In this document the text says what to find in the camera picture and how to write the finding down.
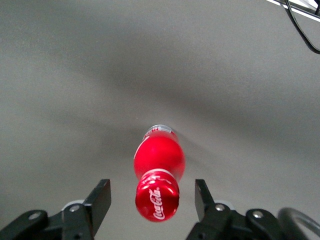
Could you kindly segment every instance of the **metal screw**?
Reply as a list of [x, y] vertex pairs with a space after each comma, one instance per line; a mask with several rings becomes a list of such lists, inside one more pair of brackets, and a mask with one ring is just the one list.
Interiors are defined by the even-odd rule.
[[41, 212], [37, 211], [34, 214], [29, 216], [29, 220], [37, 219], [40, 215], [41, 215]]
[[75, 212], [75, 211], [77, 211], [79, 208], [80, 208], [79, 205], [73, 205], [72, 207], [69, 208], [69, 211], [70, 211], [70, 212]]
[[256, 219], [260, 219], [264, 216], [264, 214], [260, 211], [254, 211], [252, 214]]
[[215, 205], [215, 209], [217, 209], [218, 211], [223, 211], [225, 210], [225, 206], [223, 206], [222, 204], [217, 204]]

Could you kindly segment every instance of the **coca-cola bottle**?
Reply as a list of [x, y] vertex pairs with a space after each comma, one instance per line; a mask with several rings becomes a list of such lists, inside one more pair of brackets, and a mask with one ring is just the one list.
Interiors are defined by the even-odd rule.
[[152, 222], [170, 219], [179, 205], [179, 186], [186, 166], [178, 137], [165, 125], [151, 127], [134, 155], [134, 172], [139, 179], [135, 205]]

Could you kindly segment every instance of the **black bracket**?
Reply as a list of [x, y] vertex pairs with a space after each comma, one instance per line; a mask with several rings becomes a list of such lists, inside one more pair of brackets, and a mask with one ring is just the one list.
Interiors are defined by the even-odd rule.
[[195, 180], [195, 208], [199, 221], [187, 240], [285, 240], [278, 220], [264, 209], [250, 209], [243, 216], [215, 203], [206, 182]]
[[83, 203], [51, 217], [44, 210], [27, 211], [0, 231], [0, 239], [93, 240], [110, 205], [110, 180], [102, 179]]

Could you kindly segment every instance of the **black cable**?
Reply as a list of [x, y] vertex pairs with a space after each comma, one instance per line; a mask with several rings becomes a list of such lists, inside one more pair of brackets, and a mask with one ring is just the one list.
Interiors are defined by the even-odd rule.
[[278, 222], [285, 236], [290, 240], [309, 240], [298, 224], [302, 224], [320, 237], [320, 224], [293, 208], [282, 208], [278, 213]]
[[315, 15], [319, 15], [319, 11], [320, 11], [320, 0], [318, 0], [318, 1], [315, 1], [316, 2], [316, 4], [318, 4], [318, 7], [316, 8], [316, 10], [315, 10]]
[[305, 44], [309, 47], [309, 49], [311, 51], [313, 51], [314, 53], [316, 54], [320, 54], [320, 49], [315, 47], [312, 42], [309, 40], [309, 38], [306, 36], [306, 34], [304, 33], [304, 31], [302, 31], [301, 27], [299, 26], [296, 18], [295, 18], [295, 15], [292, 11], [292, 8], [291, 8], [291, 4], [289, 2], [289, 0], [285, 0], [285, 3], [288, 7], [287, 9], [287, 13], [293, 23], [293, 25], [295, 26], [295, 28], [297, 29], [297, 31], [299, 32], [300, 36], [302, 37], [302, 39], [304, 40]]

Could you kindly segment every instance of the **bottle cap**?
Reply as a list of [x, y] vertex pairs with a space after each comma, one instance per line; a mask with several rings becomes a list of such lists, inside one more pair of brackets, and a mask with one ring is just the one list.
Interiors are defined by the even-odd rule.
[[135, 205], [138, 212], [149, 221], [170, 219], [179, 205], [177, 181], [164, 169], [146, 172], [137, 186]]

